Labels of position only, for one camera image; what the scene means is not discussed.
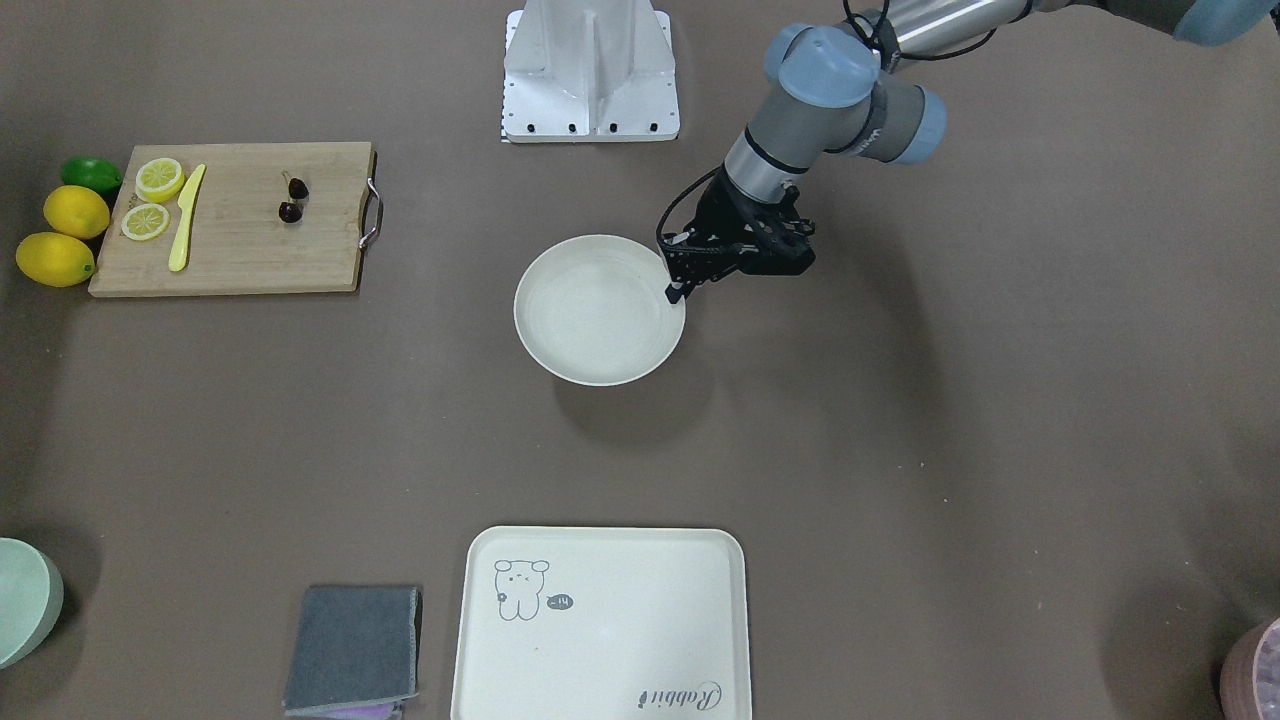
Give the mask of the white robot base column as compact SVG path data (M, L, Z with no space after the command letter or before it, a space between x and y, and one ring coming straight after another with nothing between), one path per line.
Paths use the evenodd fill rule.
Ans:
M669 14L649 1L526 1L504 23L500 137L640 143L678 137Z

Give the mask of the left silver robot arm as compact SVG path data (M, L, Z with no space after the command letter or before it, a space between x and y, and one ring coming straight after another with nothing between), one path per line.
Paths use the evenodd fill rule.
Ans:
M844 3L838 23L792 23L769 42L768 95L724 160L694 181L692 218L675 233L655 228L681 304L733 273L799 275L815 259L814 223L797 211L800 182L826 155L887 164L924 161L947 127L943 100L901 78L902 67L975 51L995 33L1060 1Z

